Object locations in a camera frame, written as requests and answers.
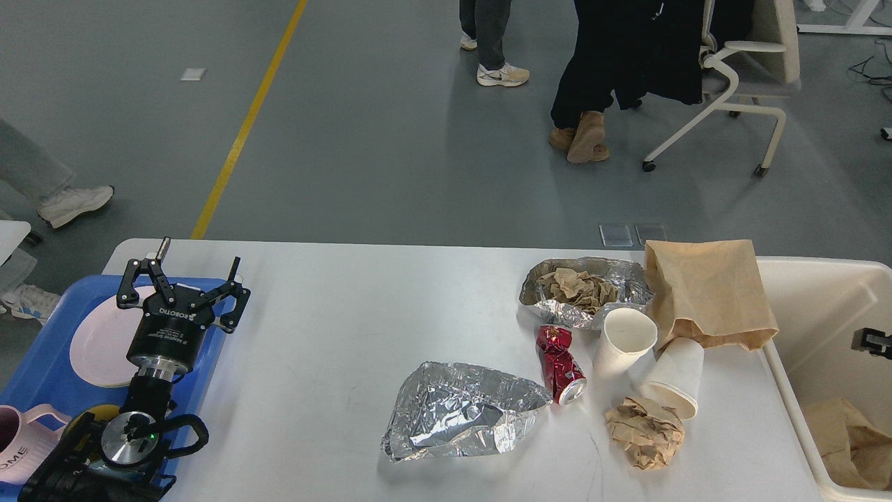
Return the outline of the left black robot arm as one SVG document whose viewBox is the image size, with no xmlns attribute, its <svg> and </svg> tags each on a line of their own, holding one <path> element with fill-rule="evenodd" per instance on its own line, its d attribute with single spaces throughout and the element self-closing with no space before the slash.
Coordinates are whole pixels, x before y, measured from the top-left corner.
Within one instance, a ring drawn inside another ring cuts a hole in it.
<svg viewBox="0 0 892 502">
<path fill-rule="evenodd" d="M 169 244 L 73 284 L 39 331 L 2 392 L 38 437 L 2 444 L 3 500 L 159 501 L 209 442 L 197 410 L 251 292 L 236 267 L 167 277 Z"/>
</svg>

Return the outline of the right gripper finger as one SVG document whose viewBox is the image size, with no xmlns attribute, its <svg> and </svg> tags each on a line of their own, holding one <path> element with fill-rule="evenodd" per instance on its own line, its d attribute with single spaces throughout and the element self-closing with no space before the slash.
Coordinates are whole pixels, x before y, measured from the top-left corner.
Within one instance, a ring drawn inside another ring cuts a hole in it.
<svg viewBox="0 0 892 502">
<path fill-rule="evenodd" d="M 872 356 L 881 356 L 891 360 L 891 334 L 876 328 L 860 328 L 854 331 L 851 349 L 866 351 Z"/>
</svg>

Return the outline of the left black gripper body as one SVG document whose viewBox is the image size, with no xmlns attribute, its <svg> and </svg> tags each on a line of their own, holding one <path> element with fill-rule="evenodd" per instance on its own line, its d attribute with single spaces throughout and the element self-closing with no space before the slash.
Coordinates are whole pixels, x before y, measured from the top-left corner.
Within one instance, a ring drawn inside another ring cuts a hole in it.
<svg viewBox="0 0 892 502">
<path fill-rule="evenodd" d="M 191 304 L 201 299 L 200 289 L 175 286 L 175 305 L 166 303 L 166 296 L 154 292 L 142 301 L 143 317 L 125 358 L 143 367 L 150 359 L 165 359 L 174 365 L 175 374 L 189 374 L 199 358 L 207 328 L 215 315 L 207 305 L 189 312 Z"/>
</svg>

